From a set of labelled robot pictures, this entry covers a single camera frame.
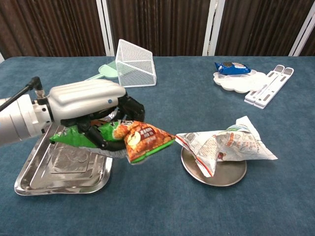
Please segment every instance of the stainless steel tray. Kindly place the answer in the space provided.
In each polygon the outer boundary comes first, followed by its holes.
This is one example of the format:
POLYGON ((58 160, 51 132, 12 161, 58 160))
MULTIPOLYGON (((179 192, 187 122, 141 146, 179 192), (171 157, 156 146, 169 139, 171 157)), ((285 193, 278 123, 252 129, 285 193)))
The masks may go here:
POLYGON ((206 178, 199 169, 195 158, 185 148, 182 148, 182 163, 192 177, 196 180, 217 187, 225 187, 236 184, 246 174, 246 161, 220 161, 217 162, 213 177, 206 178))
POLYGON ((63 129, 52 124, 35 144, 15 181, 17 194, 92 193, 107 183, 112 158, 65 144, 51 144, 49 138, 63 129))

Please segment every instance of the brown curtain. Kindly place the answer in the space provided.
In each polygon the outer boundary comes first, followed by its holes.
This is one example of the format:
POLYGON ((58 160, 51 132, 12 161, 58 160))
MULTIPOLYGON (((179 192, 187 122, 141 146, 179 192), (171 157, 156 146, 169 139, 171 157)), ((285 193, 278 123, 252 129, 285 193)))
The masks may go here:
POLYGON ((306 41, 300 56, 315 56, 315 28, 306 41))
POLYGON ((115 48, 119 39, 155 56, 202 55, 210 0, 108 0, 115 48))
POLYGON ((95 0, 0 0, 0 51, 15 56, 104 56, 95 0))
POLYGON ((314 0, 226 0, 216 55, 287 56, 314 0))

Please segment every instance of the white wire basket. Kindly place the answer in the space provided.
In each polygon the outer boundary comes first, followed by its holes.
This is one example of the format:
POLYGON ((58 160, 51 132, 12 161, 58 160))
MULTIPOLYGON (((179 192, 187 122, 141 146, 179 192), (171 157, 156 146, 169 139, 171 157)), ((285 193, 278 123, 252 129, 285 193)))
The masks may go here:
POLYGON ((152 52, 120 39, 116 55, 119 84, 145 87, 157 84, 152 52))

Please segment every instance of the blue tablecloth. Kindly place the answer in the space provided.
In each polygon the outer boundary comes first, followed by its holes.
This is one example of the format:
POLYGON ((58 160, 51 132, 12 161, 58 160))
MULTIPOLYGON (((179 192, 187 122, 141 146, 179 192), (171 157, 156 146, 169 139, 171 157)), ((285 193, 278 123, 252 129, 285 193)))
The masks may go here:
MULTIPOLYGON (((39 76, 53 86, 84 80, 113 58, 11 58, 0 64, 0 98, 39 76)), ((201 184, 174 144, 142 165, 114 160, 110 182, 88 195, 19 196, 13 185, 37 139, 0 147, 0 235, 314 235, 315 57, 154 58, 157 85, 127 88, 146 122, 173 134, 225 129, 247 115, 279 158, 248 161, 238 184, 201 184), (294 74, 261 110, 213 82, 214 62, 294 74)))

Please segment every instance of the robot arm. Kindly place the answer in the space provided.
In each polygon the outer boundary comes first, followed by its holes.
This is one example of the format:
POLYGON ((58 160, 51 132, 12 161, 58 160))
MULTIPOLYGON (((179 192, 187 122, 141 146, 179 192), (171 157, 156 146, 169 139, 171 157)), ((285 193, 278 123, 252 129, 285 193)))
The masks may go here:
POLYGON ((33 87, 36 101, 31 101, 27 94, 21 95, 21 91, 14 96, 17 99, 0 100, 0 146, 40 135, 45 126, 54 122, 66 127, 77 125, 79 132, 100 149, 120 150, 125 148, 124 143, 103 140, 98 130, 90 125, 91 120, 103 118, 117 108, 112 120, 125 116, 144 120, 143 105, 128 96, 124 87, 111 81, 97 79, 57 86, 47 96, 41 84, 33 87))

